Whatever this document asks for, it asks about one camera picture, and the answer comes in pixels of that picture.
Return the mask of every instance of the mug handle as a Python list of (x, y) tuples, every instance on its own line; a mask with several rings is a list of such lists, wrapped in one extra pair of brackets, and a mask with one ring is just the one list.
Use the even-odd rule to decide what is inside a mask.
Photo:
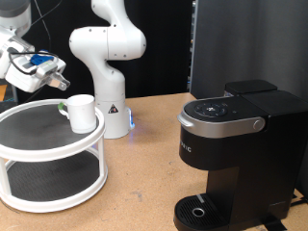
[(61, 102), (60, 104), (58, 104), (59, 112), (60, 112), (63, 116), (66, 116), (67, 119), (69, 119), (68, 113), (64, 110), (64, 105), (66, 105), (64, 102)]

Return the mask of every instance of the black wall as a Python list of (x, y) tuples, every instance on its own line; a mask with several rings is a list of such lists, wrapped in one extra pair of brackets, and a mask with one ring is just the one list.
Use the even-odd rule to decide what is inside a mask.
[[(42, 14), (55, 7), (59, 1), (37, 0)], [(192, 23), (192, 0), (125, 0), (131, 21), (140, 28), (147, 40), (144, 55), (133, 61), (109, 62), (119, 69), (126, 79), (126, 97), (170, 94), (184, 92), (187, 88), (189, 69), (190, 32)], [(39, 18), (38, 9), (32, 1), (33, 22)], [(51, 52), (63, 59), (67, 66), (64, 77), (71, 82), (67, 91), (49, 87), (34, 100), (67, 98), (73, 94), (93, 94), (93, 82), (88, 68), (70, 52), (68, 39), (76, 28), (86, 26), (109, 26), (90, 8), (90, 0), (64, 0), (45, 18), (52, 39)], [(23, 37), (36, 47), (48, 49), (49, 40), (42, 22), (32, 26)], [(23, 102), (32, 94), (18, 91)]]
[[(227, 82), (263, 79), (308, 102), (308, 1), (199, 0), (197, 8), (196, 98), (223, 96)], [(307, 166), (306, 151), (297, 184), (306, 196)]]

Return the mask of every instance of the warning label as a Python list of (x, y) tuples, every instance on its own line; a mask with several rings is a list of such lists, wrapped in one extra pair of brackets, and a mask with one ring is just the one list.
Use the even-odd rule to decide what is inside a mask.
[(115, 106), (115, 104), (113, 104), (112, 108), (109, 110), (108, 114), (114, 114), (114, 113), (118, 113), (118, 110)]

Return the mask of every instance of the coffee maker drip tray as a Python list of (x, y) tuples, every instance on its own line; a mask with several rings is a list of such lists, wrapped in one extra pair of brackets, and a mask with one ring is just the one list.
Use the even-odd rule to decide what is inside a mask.
[(228, 222), (206, 193), (180, 200), (175, 206), (174, 223), (182, 231), (228, 230)]

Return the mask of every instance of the coffee maker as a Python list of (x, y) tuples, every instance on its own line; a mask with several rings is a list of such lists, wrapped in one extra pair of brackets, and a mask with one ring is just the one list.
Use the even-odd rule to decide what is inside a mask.
[(245, 230), (290, 209), (308, 103), (265, 81), (229, 83), (225, 92), (232, 96), (194, 100), (178, 116), (181, 159), (208, 170), (206, 193), (175, 206), (179, 231)]

